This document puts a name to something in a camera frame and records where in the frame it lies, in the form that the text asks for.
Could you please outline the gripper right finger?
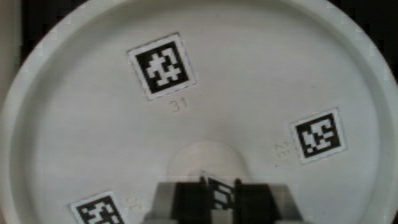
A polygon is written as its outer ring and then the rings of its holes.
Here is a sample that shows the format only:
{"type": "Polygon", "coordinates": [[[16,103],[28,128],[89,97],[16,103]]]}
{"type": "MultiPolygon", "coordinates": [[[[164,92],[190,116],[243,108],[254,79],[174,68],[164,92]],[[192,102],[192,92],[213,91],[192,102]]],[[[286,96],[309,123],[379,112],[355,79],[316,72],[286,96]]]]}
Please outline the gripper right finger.
{"type": "Polygon", "coordinates": [[[297,219],[288,186],[235,180],[233,224],[277,224],[297,219]]]}

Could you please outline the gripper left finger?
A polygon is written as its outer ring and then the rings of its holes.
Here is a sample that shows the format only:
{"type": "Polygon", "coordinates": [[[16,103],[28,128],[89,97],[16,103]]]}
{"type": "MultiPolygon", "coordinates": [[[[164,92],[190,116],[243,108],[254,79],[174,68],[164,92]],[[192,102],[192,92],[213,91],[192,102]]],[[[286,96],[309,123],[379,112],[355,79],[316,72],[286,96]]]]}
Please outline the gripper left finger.
{"type": "Polygon", "coordinates": [[[208,189],[199,182],[162,182],[149,218],[176,224],[210,224],[208,189]]]}

